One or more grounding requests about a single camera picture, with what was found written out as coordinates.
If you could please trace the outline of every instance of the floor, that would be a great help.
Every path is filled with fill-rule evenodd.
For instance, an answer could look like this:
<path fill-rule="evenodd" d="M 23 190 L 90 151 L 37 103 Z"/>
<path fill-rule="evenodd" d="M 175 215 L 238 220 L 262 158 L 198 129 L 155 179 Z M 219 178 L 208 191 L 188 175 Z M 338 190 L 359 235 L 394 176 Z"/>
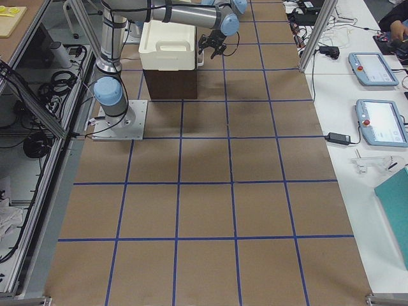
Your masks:
<path fill-rule="evenodd" d="M 54 305 L 365 305 L 283 5 L 252 0 L 240 37 L 205 53 L 197 100 L 149 102 L 144 141 L 85 141 Z M 149 99 L 136 47 L 124 57 L 129 97 Z"/>
<path fill-rule="evenodd" d="M 394 4 L 388 0 L 364 0 L 364 2 L 377 21 L 380 21 L 394 7 Z"/>

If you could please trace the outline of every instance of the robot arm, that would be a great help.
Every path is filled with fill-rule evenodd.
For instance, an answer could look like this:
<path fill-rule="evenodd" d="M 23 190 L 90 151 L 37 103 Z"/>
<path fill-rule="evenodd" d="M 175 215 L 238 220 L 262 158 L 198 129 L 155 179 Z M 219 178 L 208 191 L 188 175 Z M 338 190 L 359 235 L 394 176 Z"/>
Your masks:
<path fill-rule="evenodd" d="M 201 52 L 205 47 L 213 47 L 214 57 L 225 50 L 225 38 L 238 31 L 238 16 L 247 7 L 246 0 L 203 0 L 203 4 L 179 0 L 102 0 L 102 4 L 105 7 L 102 44 L 96 65 L 106 74 L 116 74 L 122 69 L 120 53 L 126 19 L 160 20 L 213 29 L 209 37 L 200 38 L 199 48 Z"/>

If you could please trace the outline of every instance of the wooden board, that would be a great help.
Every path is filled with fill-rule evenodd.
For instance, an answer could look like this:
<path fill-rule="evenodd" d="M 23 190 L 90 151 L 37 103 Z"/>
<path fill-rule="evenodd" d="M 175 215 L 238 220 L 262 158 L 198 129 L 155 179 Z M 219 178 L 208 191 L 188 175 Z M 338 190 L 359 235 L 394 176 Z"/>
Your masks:
<path fill-rule="evenodd" d="M 16 7 L 19 8 L 20 11 L 14 17 L 0 16 L 0 38 L 7 38 L 11 35 L 14 28 L 20 22 L 21 18 L 27 10 L 26 6 Z M 6 7 L 6 10 L 1 12 L 0 14 L 2 13 L 9 14 L 8 7 Z"/>

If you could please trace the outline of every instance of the hand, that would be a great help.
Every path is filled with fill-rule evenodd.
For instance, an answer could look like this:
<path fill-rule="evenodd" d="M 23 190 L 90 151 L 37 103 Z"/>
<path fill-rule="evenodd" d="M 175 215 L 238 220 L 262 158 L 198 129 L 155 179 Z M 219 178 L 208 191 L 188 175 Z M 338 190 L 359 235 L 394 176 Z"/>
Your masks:
<path fill-rule="evenodd" d="M 391 26 L 391 41 L 404 40 L 404 35 L 408 35 L 408 27 L 404 26 L 401 21 L 394 21 Z"/>

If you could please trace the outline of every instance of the white cooler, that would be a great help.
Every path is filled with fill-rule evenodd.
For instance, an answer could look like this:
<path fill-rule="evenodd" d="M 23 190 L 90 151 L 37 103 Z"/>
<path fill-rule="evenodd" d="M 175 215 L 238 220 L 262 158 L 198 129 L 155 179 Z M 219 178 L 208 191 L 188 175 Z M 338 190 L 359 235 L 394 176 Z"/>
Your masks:
<path fill-rule="evenodd" d="M 151 100 L 196 99 L 196 28 L 152 20 L 139 46 Z"/>
<path fill-rule="evenodd" d="M 139 53 L 143 69 L 159 71 L 193 70 L 195 26 L 152 20 L 143 27 Z"/>

